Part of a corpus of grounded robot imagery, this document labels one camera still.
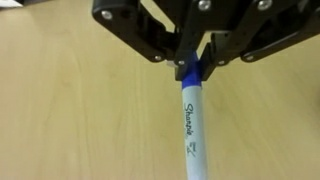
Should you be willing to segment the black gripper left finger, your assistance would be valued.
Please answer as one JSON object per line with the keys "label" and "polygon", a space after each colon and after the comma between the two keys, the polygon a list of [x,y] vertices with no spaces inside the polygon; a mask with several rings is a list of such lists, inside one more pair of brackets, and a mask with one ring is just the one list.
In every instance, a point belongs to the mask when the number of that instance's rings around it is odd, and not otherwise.
{"label": "black gripper left finger", "polygon": [[153,0],[173,22],[173,32],[156,19],[141,0],[93,0],[92,16],[106,30],[152,63],[168,60],[181,81],[191,66],[188,57],[197,49],[195,0]]}

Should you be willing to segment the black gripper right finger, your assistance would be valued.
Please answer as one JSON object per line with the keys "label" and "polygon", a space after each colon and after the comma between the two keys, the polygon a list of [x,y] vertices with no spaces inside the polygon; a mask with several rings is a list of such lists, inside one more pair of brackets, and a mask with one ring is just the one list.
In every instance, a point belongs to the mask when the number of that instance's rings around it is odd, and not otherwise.
{"label": "black gripper right finger", "polygon": [[203,81],[236,58],[256,62],[320,32],[320,0],[229,1],[234,9],[216,12],[200,58]]}

